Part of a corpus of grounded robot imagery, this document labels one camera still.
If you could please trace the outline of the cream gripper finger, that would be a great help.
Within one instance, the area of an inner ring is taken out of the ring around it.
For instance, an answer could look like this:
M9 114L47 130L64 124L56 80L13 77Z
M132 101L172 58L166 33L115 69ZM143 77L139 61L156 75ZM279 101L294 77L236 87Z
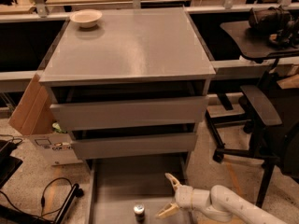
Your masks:
M176 203L168 203L157 214L156 218L163 219L171 217L179 211L179 206Z
M170 181L173 190L177 191L178 188L181 186L180 182L170 173L165 173L164 175Z

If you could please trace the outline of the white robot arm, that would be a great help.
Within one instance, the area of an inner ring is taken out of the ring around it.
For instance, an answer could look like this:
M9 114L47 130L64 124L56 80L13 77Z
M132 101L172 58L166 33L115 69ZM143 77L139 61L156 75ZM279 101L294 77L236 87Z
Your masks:
M246 224L287 224L225 186L216 185L211 190L196 189L182 185L170 173L164 175L170 181L175 195L174 201L156 214L159 219L171 217L179 210L188 210L198 211L205 217L222 223L229 222L233 216L237 216Z

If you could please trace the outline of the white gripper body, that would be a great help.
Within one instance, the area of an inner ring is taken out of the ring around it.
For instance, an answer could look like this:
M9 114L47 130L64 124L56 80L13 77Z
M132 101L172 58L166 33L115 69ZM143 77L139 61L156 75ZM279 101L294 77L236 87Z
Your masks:
M176 190L175 200L180 208L204 210L210 206L210 191L182 185Z

